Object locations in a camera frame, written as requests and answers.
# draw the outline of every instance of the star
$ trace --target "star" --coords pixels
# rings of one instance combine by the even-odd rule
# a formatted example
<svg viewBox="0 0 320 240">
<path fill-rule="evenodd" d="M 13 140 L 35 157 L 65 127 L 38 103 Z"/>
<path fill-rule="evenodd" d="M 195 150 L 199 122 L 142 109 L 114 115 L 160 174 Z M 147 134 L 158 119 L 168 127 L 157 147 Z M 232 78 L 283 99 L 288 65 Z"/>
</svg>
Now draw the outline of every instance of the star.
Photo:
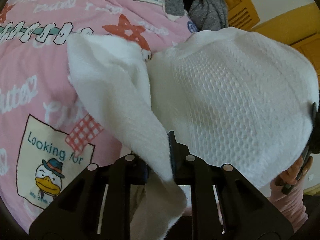
<svg viewBox="0 0 320 240">
<path fill-rule="evenodd" d="M 131 25 L 127 17 L 123 14 L 121 14 L 119 17 L 118 25 L 104 25 L 103 28 L 107 32 L 120 36 L 127 41 L 135 41 L 142 49 L 150 50 L 149 44 L 141 35 L 141 33 L 143 33 L 146 29 L 140 25 Z"/>
<path fill-rule="evenodd" d="M 13 5 L 8 6 L 8 3 L 5 4 L 1 13 L 0 13 L 0 23 L 3 23 L 7 19 L 7 12 L 12 9 Z"/>
</svg>

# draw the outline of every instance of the pink sleeve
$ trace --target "pink sleeve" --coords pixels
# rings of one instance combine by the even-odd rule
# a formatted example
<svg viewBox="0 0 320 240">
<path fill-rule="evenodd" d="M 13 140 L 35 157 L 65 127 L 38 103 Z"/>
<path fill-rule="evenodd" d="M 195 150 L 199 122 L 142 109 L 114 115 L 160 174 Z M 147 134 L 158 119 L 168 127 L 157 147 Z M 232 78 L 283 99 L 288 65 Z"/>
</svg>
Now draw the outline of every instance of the pink sleeve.
<svg viewBox="0 0 320 240">
<path fill-rule="evenodd" d="M 289 195 L 281 192 L 282 186 L 276 186 L 275 179 L 271 182 L 270 202 L 290 221 L 296 232 L 308 219 L 306 207 L 303 205 L 303 180 L 293 188 Z"/>
</svg>

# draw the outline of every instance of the duck's head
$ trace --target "duck's head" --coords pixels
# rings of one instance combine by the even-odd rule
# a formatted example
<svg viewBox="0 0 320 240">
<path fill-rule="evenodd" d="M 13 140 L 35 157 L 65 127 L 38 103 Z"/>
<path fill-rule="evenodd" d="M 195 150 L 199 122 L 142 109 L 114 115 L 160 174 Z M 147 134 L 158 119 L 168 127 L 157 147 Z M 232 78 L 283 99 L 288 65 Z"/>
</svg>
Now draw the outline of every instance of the duck's head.
<svg viewBox="0 0 320 240">
<path fill-rule="evenodd" d="M 36 170 L 36 185 L 49 195 L 58 195 L 61 191 L 61 178 L 40 165 Z"/>
</svg>

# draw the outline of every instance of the red checkered patch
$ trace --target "red checkered patch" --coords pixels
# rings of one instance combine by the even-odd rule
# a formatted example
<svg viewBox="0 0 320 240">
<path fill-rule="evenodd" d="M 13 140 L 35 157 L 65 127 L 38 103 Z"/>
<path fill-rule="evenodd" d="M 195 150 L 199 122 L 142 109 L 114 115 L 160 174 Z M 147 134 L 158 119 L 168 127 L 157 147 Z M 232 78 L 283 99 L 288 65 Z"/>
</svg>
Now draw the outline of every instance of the red checkered patch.
<svg viewBox="0 0 320 240">
<path fill-rule="evenodd" d="M 76 124 L 65 141 L 75 151 L 75 156 L 79 156 L 84 147 L 102 131 L 103 127 L 87 114 Z"/>
</svg>

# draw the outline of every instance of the blue hat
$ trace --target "blue hat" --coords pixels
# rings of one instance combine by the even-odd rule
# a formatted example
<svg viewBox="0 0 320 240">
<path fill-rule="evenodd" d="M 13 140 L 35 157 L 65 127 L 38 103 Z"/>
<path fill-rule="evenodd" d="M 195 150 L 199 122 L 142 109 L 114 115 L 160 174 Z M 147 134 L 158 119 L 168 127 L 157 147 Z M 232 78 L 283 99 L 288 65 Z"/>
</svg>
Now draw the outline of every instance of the blue hat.
<svg viewBox="0 0 320 240">
<path fill-rule="evenodd" d="M 61 174 L 61 170 L 62 170 L 62 166 L 63 166 L 62 162 L 59 162 L 55 158 L 52 158 L 52 159 L 48 160 L 47 163 L 45 162 L 45 160 L 42 160 L 42 164 L 44 165 L 44 167 L 47 170 L 52 171 L 55 175 L 64 179 L 64 175 Z"/>
</svg>

